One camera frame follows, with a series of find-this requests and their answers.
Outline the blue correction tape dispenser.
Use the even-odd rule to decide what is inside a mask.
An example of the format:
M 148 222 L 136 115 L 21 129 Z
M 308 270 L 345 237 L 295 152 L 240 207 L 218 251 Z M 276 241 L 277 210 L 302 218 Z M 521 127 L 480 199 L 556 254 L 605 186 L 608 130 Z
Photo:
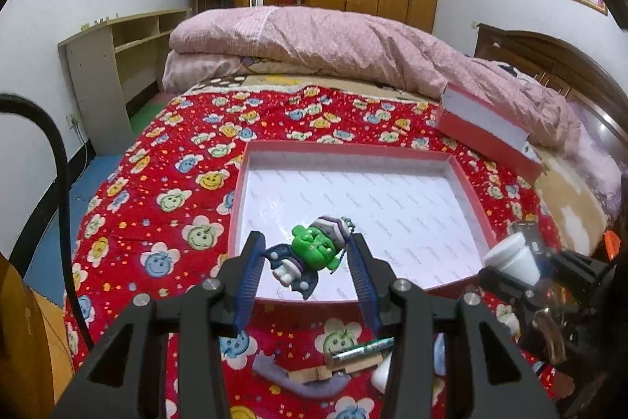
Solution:
M 443 333 L 438 333 L 433 344 L 433 370 L 439 377 L 446 375 L 446 342 Z

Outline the white plastic jar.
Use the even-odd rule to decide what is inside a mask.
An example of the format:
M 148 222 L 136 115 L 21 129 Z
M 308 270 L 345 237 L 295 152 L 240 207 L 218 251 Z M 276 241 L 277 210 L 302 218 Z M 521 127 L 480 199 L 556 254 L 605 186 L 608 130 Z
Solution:
M 483 265 L 492 267 L 532 287 L 541 278 L 533 253 L 521 232 L 509 235 L 493 246 L 482 258 Z

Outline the white earbuds case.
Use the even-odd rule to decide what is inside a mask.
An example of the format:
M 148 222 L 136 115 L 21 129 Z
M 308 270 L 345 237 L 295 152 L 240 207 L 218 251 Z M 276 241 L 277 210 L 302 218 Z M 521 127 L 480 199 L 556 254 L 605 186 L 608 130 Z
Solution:
M 387 381 L 389 380 L 390 368 L 392 362 L 392 354 L 389 353 L 383 359 L 382 363 L 377 367 L 373 374 L 371 374 L 371 385 L 381 395 L 385 394 Z

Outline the grey curved plastic piece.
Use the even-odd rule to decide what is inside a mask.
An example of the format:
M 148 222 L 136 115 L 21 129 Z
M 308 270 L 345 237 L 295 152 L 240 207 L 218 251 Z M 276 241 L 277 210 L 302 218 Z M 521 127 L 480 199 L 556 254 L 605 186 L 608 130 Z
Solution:
M 287 371 L 275 363 L 274 355 L 257 353 L 252 371 L 263 379 L 293 392 L 300 398 L 328 400 L 339 395 L 351 382 L 347 373 L 332 373 L 326 366 Z

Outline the wooden block piece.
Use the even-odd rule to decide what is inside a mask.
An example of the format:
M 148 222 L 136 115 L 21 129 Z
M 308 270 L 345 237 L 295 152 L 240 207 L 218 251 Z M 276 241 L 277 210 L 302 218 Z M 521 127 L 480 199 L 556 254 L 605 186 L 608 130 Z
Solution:
M 372 355 L 365 357 L 365 359 L 358 360 L 357 362 L 353 362 L 346 367 L 329 369 L 327 366 L 316 366 L 307 369 L 290 371 L 287 376 L 291 382 L 299 384 L 323 382 L 330 380 L 331 377 L 334 377 L 337 374 L 354 374 L 371 368 L 376 368 L 382 363 L 383 359 L 384 357 L 382 354 Z

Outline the green monster keychain figure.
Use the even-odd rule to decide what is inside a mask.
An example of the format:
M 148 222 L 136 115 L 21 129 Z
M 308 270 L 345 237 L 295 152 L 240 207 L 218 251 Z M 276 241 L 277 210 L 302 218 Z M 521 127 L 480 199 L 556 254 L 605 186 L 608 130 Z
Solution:
M 278 243 L 263 255 L 275 280 L 308 300 L 319 273 L 333 273 L 341 266 L 355 228 L 347 217 L 319 216 L 309 225 L 295 225 L 291 242 Z

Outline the red shallow box tray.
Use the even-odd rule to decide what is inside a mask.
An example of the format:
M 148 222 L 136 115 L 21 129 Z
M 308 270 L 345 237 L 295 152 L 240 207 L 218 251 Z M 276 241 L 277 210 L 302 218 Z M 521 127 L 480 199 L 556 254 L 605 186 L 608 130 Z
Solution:
M 234 193 L 228 253 L 248 234 L 268 246 L 317 217 L 347 217 L 401 278 L 454 295 L 496 242 L 456 158 L 404 148 L 290 140 L 248 144 Z

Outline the red smiley flower blanket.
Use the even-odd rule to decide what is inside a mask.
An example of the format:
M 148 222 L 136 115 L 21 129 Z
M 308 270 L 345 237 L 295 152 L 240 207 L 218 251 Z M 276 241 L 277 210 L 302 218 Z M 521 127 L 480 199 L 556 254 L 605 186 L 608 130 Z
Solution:
M 72 259 L 76 364 L 140 293 L 170 298 L 227 259 L 231 227 L 270 245 L 296 225 L 350 219 L 376 257 L 423 288 L 475 274 L 480 246 L 459 192 L 471 188 L 494 240 L 533 221 L 558 231 L 537 191 L 503 165 L 438 132 L 427 102 L 309 86 L 204 88 L 172 100 L 88 203 Z

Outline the red box lid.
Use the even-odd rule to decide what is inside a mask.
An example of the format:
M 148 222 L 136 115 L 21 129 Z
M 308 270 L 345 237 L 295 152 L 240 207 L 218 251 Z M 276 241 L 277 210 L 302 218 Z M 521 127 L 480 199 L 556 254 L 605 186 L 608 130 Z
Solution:
M 526 128 L 459 86 L 449 83 L 445 87 L 435 124 L 447 137 L 505 165 L 530 185 L 544 172 L 541 158 L 529 144 Z

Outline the dark wooden headboard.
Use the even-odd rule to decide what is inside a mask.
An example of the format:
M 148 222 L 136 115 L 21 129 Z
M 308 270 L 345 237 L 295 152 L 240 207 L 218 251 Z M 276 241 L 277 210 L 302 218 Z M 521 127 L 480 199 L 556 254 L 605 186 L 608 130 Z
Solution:
M 627 165 L 627 94 L 592 57 L 552 36 L 484 23 L 474 55 L 507 63 L 564 96 L 601 149 Z

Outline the beige wooden shelf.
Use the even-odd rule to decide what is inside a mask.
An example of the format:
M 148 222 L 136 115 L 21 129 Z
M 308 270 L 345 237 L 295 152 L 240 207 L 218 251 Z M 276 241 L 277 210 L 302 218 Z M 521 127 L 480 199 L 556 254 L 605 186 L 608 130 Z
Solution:
M 135 140 L 130 117 L 163 90 L 170 33 L 188 17 L 189 9 L 168 9 L 108 19 L 57 45 L 97 155 Z

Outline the pink quilt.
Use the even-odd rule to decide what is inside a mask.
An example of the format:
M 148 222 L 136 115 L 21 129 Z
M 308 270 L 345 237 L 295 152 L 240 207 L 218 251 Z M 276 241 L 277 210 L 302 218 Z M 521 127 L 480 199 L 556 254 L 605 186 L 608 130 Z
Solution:
M 556 150 L 588 182 L 609 219 L 622 209 L 621 168 L 595 143 L 567 99 L 525 74 L 468 57 L 401 22 L 306 6 L 209 9 L 175 27 L 162 84 L 183 93 L 243 73 L 245 59 L 284 72 L 385 84 L 440 99 L 453 83 L 515 117 L 532 144 Z

